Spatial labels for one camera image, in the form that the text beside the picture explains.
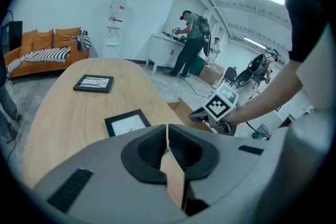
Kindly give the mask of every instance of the black pad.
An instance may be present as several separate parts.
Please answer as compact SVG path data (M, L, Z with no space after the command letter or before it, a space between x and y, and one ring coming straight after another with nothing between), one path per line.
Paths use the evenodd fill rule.
M166 150L166 125L129 142L121 152L125 169L137 180L151 184L166 184L166 175L160 171Z
M206 178L219 161L217 148L174 124L169 124L168 132L169 148L184 171L185 180Z
M49 204L66 213L84 189L93 172L77 169L57 191L47 200Z

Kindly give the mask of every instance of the sleeve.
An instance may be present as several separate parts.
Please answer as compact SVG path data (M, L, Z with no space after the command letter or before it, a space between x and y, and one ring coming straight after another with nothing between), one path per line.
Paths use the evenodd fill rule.
M194 18L195 18L195 15L190 13L188 15L188 18L187 18L187 24L193 24L194 23Z
M303 62L318 42L327 18L319 3L313 0L286 0L286 7L292 25L289 59Z

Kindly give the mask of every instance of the ceiling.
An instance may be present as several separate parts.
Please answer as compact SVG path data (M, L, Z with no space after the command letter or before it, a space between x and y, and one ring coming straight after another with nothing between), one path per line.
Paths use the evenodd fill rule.
M280 52L283 62L291 50L291 24L285 6L268 0L213 0L230 38L244 42L248 37Z

